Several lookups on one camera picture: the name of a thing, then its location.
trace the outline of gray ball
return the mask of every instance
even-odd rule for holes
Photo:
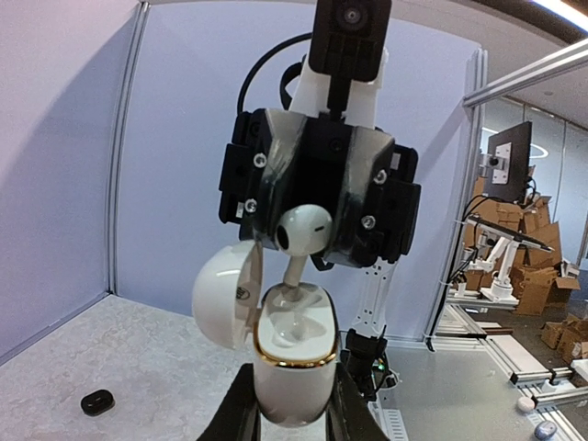
[[[551,439],[558,431],[558,427],[551,421],[544,421],[535,428],[535,438],[540,441]]]

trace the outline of gray wall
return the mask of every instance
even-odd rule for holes
[[[190,313],[204,263],[235,243],[218,220],[224,147],[241,82],[270,47],[311,29],[314,8],[213,2],[151,9],[134,81],[119,194],[119,294]],[[411,254],[403,258],[388,307],[389,334],[420,339],[435,302],[456,217],[469,124],[461,107],[467,62],[478,45],[392,21],[390,63],[378,124],[419,151],[423,200]],[[280,107],[279,77],[306,45],[280,54],[255,79],[247,109]],[[266,288],[285,256],[266,252]],[[346,328],[362,272],[345,267],[305,278],[324,285]]]
[[[114,109],[136,2],[0,2],[0,362],[105,290]]]

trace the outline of small black object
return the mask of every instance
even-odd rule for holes
[[[108,390],[97,390],[83,397],[81,404],[86,415],[98,416],[114,407],[114,397]]]

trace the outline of table surface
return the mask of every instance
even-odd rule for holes
[[[531,439],[532,425],[514,410],[520,395],[488,354],[388,352],[402,383],[386,392],[386,407],[401,410],[412,440]],[[251,349],[213,345],[189,317],[109,296],[0,367],[0,438],[196,440],[252,358]],[[114,394],[115,407],[84,415],[80,400],[99,389]],[[264,421],[262,439],[323,441],[324,422]]]

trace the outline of white floor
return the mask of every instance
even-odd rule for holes
[[[219,348],[185,316],[109,296],[0,367],[2,441],[196,440],[250,354]],[[110,390],[98,417],[80,400]],[[265,440],[324,439],[264,425]]]

